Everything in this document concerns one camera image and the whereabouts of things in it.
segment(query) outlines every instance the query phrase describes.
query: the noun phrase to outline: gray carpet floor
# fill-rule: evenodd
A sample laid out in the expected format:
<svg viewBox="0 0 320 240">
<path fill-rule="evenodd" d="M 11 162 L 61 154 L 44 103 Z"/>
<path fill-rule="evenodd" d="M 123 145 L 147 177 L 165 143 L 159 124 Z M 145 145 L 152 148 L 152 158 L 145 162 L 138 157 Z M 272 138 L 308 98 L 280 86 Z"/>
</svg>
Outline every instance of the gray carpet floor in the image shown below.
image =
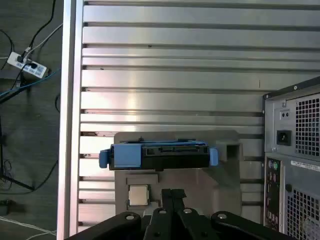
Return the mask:
<svg viewBox="0 0 320 240">
<path fill-rule="evenodd" d="M 22 53 L 35 32 L 50 18 L 52 0 L 1 1 L 0 29 L 14 42 L 15 52 Z M 40 43 L 63 21 L 63 0 L 57 0 L 53 21 L 38 35 Z M 8 39 L 0 32 L 0 57 L 10 51 Z M 35 51 L 32 59 L 51 70 L 61 67 L 62 29 L 47 43 Z M 16 76 L 19 70 L 7 65 L 0 72 L 0 93 L 9 89 L 14 80 L 1 76 Z M 21 182 L 37 186 L 47 176 L 59 153 L 59 113 L 55 109 L 55 97 L 60 92 L 60 73 L 0 105 L 2 131 L 6 136 L 4 159 L 12 164 L 11 174 Z M 38 227 L 55 230 L 57 221 L 58 168 L 48 182 L 36 192 L 23 195 L 10 193 L 27 192 L 15 184 L 0 181 L 0 200 L 14 202 L 6 218 Z M 0 221 L 0 239 L 25 240 L 40 233 L 16 224 Z M 37 239 L 53 240 L 54 236 Z"/>
</svg>

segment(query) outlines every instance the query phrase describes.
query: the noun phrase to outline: computer tower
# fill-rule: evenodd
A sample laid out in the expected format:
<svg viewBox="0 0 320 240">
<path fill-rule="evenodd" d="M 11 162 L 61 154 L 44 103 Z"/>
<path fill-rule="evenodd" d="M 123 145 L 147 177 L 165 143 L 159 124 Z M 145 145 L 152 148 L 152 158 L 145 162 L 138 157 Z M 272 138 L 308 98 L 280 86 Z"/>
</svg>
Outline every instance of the computer tower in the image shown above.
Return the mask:
<svg viewBox="0 0 320 240">
<path fill-rule="evenodd" d="M 263 96 L 263 224 L 320 239 L 320 77 Z"/>
</svg>

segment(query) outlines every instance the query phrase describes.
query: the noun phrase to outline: electrical cable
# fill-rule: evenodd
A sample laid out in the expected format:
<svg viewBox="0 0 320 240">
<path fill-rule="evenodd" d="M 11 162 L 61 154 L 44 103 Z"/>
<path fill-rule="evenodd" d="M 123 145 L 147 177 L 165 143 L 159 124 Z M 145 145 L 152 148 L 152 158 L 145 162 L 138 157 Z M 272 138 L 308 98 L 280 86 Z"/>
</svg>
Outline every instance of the electrical cable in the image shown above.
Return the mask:
<svg viewBox="0 0 320 240">
<path fill-rule="evenodd" d="M 4 162 L 3 162 L 3 175 L 4 176 L 7 176 L 9 178 L 12 178 L 12 174 L 11 174 L 11 170 L 12 170 L 12 164 L 11 162 L 6 159 Z M 7 180 L 5 179 L 1 179 L 1 181 L 6 184 L 7 183 Z M 12 181 L 9 181 L 10 182 L 10 185 L 7 189 L 1 189 L 1 190 L 6 190 L 6 191 L 9 191 L 12 187 Z"/>
<path fill-rule="evenodd" d="M 61 69 L 58 69 L 57 71 L 51 73 L 49 76 L 46 76 L 45 78 L 42 78 L 42 79 L 40 79 L 40 80 L 38 80 L 38 81 L 32 82 L 32 83 L 30 83 L 30 84 L 26 84 L 26 85 L 24 85 L 24 86 L 16 87 L 16 88 L 14 88 L 14 89 L 11 88 L 10 90 L 4 91 L 4 92 L 0 93 L 0 97 L 5 96 L 6 94 L 8 94 L 8 93 L 10 93 L 10 92 L 12 92 L 12 91 L 17 91 L 17 90 L 19 90 L 19 89 L 25 89 L 25 88 L 27 88 L 27 87 L 30 87 L 30 86 L 39 84 L 39 83 L 41 83 L 41 82 L 43 82 L 43 81 L 45 81 L 45 80 L 48 80 L 48 79 L 50 79 L 52 76 L 54 76 L 57 72 L 59 72 L 60 70 L 61 70 Z"/>
<path fill-rule="evenodd" d="M 55 6 L 56 6 L 56 0 L 53 0 L 53 1 L 52 1 L 52 9 L 51 9 L 51 17 L 50 17 L 50 19 L 49 19 L 42 27 L 40 27 L 40 28 L 38 29 L 38 31 L 36 31 L 36 33 L 35 33 L 35 34 L 33 35 L 33 37 L 32 37 L 32 40 L 31 40 L 29 46 L 23 51 L 23 53 L 21 54 L 21 56 L 19 56 L 19 57 L 17 58 L 17 60 L 18 60 L 20 63 L 23 62 L 26 53 L 29 52 L 29 50 L 33 48 L 33 46 L 34 46 L 34 41 L 35 41 L 37 35 L 42 31 L 42 29 L 44 29 L 49 23 L 51 23 L 52 19 L 54 18 L 54 14 L 55 14 Z"/>
<path fill-rule="evenodd" d="M 53 236 L 57 235 L 56 231 L 49 231 L 49 230 L 43 229 L 43 228 L 38 227 L 38 226 L 34 226 L 34 225 L 31 225 L 31 224 L 27 224 L 27 223 L 22 223 L 22 222 L 19 222 L 19 221 L 16 221 L 16 220 L 12 220 L 12 219 L 8 219 L 8 218 L 2 217 L 2 216 L 0 216 L 0 221 L 7 222 L 7 223 L 12 223 L 12 224 L 17 224 L 17 225 L 25 227 L 25 228 L 35 229 L 35 230 L 44 232 L 46 234 L 51 234 Z"/>
<path fill-rule="evenodd" d="M 40 236 L 43 236 L 43 235 L 48 235 L 48 234 L 50 234 L 50 233 L 40 233 L 40 234 L 37 234 L 37 235 L 33 235 L 33 236 L 31 236 L 31 237 L 28 237 L 26 240 L 31 240 L 31 239 L 34 239 L 34 238 L 36 238 L 36 237 L 40 237 Z"/>
<path fill-rule="evenodd" d="M 10 192 L 0 192 L 0 195 L 26 195 L 26 194 L 31 194 L 35 191 L 37 191 L 38 189 L 40 189 L 43 185 L 46 184 L 46 182 L 49 180 L 49 178 L 51 177 L 51 174 L 53 173 L 53 171 L 55 170 L 56 166 L 58 165 L 58 160 L 55 161 L 55 163 L 53 164 L 49 174 L 45 177 L 45 179 L 37 186 L 34 188 L 34 190 L 32 191 L 26 191 L 26 192 L 13 192 L 13 193 L 10 193 Z"/>
<path fill-rule="evenodd" d="M 3 31 L 2 29 L 0 29 L 0 32 L 3 33 L 8 39 L 9 39 L 9 42 L 10 42 L 10 52 L 9 52 L 9 55 L 7 58 L 9 58 L 10 54 L 12 53 L 12 51 L 15 49 L 15 45 L 14 45 L 14 42 L 12 41 L 12 39 L 9 37 L 9 35 Z M 6 66 L 7 64 L 7 61 L 5 61 L 5 63 L 2 65 L 2 67 L 0 68 L 0 70 L 4 69 L 4 67 Z"/>
<path fill-rule="evenodd" d="M 34 48 L 32 48 L 30 51 L 28 51 L 28 53 L 25 55 L 24 58 L 28 59 L 28 56 L 34 51 L 36 50 L 38 47 L 40 47 L 42 44 L 44 44 L 49 38 L 51 38 L 51 36 L 53 34 L 55 34 L 56 31 L 58 31 L 61 27 L 63 26 L 63 23 L 61 23 L 59 26 L 57 26 L 42 42 L 40 42 L 37 46 L 35 46 Z"/>
<path fill-rule="evenodd" d="M 5 97 L 6 95 L 8 95 L 8 93 L 10 93 L 10 91 L 12 91 L 12 90 L 13 90 L 13 88 L 15 87 L 15 85 L 16 85 L 16 83 L 17 83 L 17 80 L 18 80 L 18 78 L 19 78 L 20 74 L 22 73 L 22 71 L 24 70 L 25 66 L 32 65 L 32 64 L 34 64 L 34 63 L 26 63 L 25 65 L 23 65 L 23 67 L 20 69 L 20 71 L 19 71 L 18 75 L 16 76 L 16 78 L 15 78 L 15 80 L 14 80 L 14 83 L 12 84 L 12 86 L 11 86 L 10 90 L 9 90 L 9 91 L 4 92 L 3 94 L 0 94 L 0 98 Z"/>
<path fill-rule="evenodd" d="M 47 21 L 42 27 L 40 27 L 38 29 L 38 31 L 36 31 L 35 35 L 33 35 L 33 38 L 29 44 L 29 47 L 32 48 L 34 45 L 34 41 L 37 37 L 37 35 L 42 31 L 42 29 L 44 29 L 49 23 L 51 23 L 52 19 L 54 18 L 54 14 L 55 14 L 55 6 L 56 6 L 56 0 L 52 1 L 52 9 L 51 9 L 51 17 L 49 19 L 49 21 Z"/>
<path fill-rule="evenodd" d="M 60 99 L 60 93 L 54 99 L 54 106 L 58 113 L 60 113 L 60 107 L 58 107 L 58 101 Z"/>
</svg>

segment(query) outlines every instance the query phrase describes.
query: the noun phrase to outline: plug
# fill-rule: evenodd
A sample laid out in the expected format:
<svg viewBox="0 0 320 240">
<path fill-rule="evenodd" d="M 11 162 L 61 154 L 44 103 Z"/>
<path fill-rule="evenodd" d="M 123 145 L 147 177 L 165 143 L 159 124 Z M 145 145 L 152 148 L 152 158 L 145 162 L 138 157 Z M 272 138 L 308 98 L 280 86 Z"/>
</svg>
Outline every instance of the plug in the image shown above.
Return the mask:
<svg viewBox="0 0 320 240">
<path fill-rule="evenodd" d="M 28 63 L 28 65 L 30 65 L 32 69 L 36 69 L 38 67 L 38 65 L 35 64 L 34 62 Z"/>
<path fill-rule="evenodd" d="M 18 56 L 18 57 L 16 58 L 16 61 L 19 62 L 19 63 L 21 63 L 21 64 L 23 64 L 23 63 L 24 63 L 24 57 L 23 57 L 23 56 Z"/>
</svg>

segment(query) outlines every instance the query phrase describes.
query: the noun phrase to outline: black cable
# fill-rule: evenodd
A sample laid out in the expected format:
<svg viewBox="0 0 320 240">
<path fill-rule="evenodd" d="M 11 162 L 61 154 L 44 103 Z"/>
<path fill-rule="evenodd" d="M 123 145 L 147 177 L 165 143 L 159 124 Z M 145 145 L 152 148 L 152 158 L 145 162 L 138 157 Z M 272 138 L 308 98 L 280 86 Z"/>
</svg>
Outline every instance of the black cable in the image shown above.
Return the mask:
<svg viewBox="0 0 320 240">
<path fill-rule="evenodd" d="M 10 52 L 9 52 L 9 55 L 8 55 L 8 58 L 10 57 L 10 54 L 12 53 L 12 51 L 15 49 L 15 45 L 14 45 L 14 42 L 12 41 L 12 39 L 9 37 L 9 35 L 3 31 L 2 29 L 0 29 L 0 32 L 3 33 L 10 41 Z M 0 70 L 4 69 L 4 67 L 6 66 L 7 64 L 7 61 L 8 59 L 4 62 L 4 64 L 2 65 L 2 67 L 0 68 Z"/>
<path fill-rule="evenodd" d="M 53 0 L 52 1 L 52 9 L 51 9 L 51 17 L 49 19 L 49 21 L 47 21 L 42 27 L 40 27 L 38 29 L 38 31 L 36 31 L 35 35 L 33 36 L 30 44 L 29 44 L 29 47 L 32 48 L 33 45 L 34 45 L 34 41 L 36 39 L 36 36 L 41 32 L 42 29 L 44 29 L 49 23 L 51 23 L 52 19 L 54 18 L 54 14 L 55 14 L 55 6 L 56 6 L 56 0 Z"/>
<path fill-rule="evenodd" d="M 24 70 L 25 66 L 28 66 L 28 65 L 31 65 L 31 66 L 32 66 L 32 65 L 35 65 L 35 66 L 37 67 L 37 65 L 36 65 L 35 63 L 32 63 L 32 62 L 31 62 L 31 63 L 26 63 L 25 65 L 23 65 L 23 67 L 20 69 L 18 75 L 16 76 L 16 78 L 15 78 L 15 80 L 14 80 L 14 83 L 13 83 L 13 85 L 11 86 L 10 90 L 12 90 L 12 89 L 15 87 L 19 76 L 21 75 L 21 73 L 22 73 L 22 71 Z M 18 94 L 21 93 L 21 92 L 22 92 L 22 91 L 19 91 L 19 90 L 18 90 L 18 91 L 15 91 L 15 92 L 11 93 L 11 95 L 10 95 L 9 97 L 6 97 L 6 96 L 9 94 L 9 92 L 7 92 L 6 94 L 4 94 L 4 95 L 2 95 L 2 96 L 0 97 L 0 104 L 5 103 L 6 101 L 8 101 L 8 100 L 11 99 L 12 97 L 18 95 Z"/>
<path fill-rule="evenodd" d="M 46 184 L 46 182 L 49 180 L 49 178 L 51 177 L 51 174 L 53 173 L 53 171 L 55 170 L 56 166 L 58 165 L 58 160 L 55 161 L 55 163 L 53 164 L 49 174 L 45 177 L 45 179 L 38 185 L 34 188 L 34 190 L 32 191 L 26 191 L 26 192 L 13 192 L 13 193 L 10 193 L 10 192 L 0 192 L 0 195 L 26 195 L 26 194 L 31 194 L 35 191 L 37 191 L 38 189 L 40 189 L 43 185 Z"/>
<path fill-rule="evenodd" d="M 31 40 L 31 42 L 30 42 L 30 44 L 29 44 L 29 48 L 30 48 L 30 49 L 32 49 L 32 47 L 33 47 L 33 45 L 34 45 L 34 41 L 35 41 L 35 39 L 36 39 L 36 36 L 41 32 L 42 29 L 44 29 L 49 23 L 51 23 L 52 19 L 54 18 L 55 6 L 56 6 L 56 0 L 53 0 L 53 1 L 52 1 L 52 9 L 51 9 L 51 17 L 50 17 L 49 21 L 47 21 L 42 27 L 40 27 L 40 28 L 38 29 L 38 31 L 36 31 L 35 35 L 33 35 L 32 40 Z M 20 63 L 23 62 L 26 53 L 27 53 L 26 50 L 24 50 L 23 53 L 21 54 L 21 56 L 19 56 L 19 57 L 17 58 L 17 60 L 18 60 Z"/>
<path fill-rule="evenodd" d="M 54 99 L 54 106 L 55 106 L 55 109 L 57 110 L 58 113 L 60 113 L 60 107 L 58 108 L 59 98 L 60 98 L 60 93 Z"/>
<path fill-rule="evenodd" d="M 12 164 L 11 162 L 6 159 L 3 163 L 3 175 L 4 176 L 7 176 L 9 178 L 12 178 L 12 174 L 11 174 L 11 170 L 12 170 Z M 7 183 L 7 180 L 6 179 L 1 179 L 1 181 L 6 184 Z M 9 184 L 9 187 L 7 189 L 2 189 L 2 190 L 6 190 L 6 191 L 9 191 L 12 187 L 12 181 L 9 181 L 10 184 Z"/>
</svg>

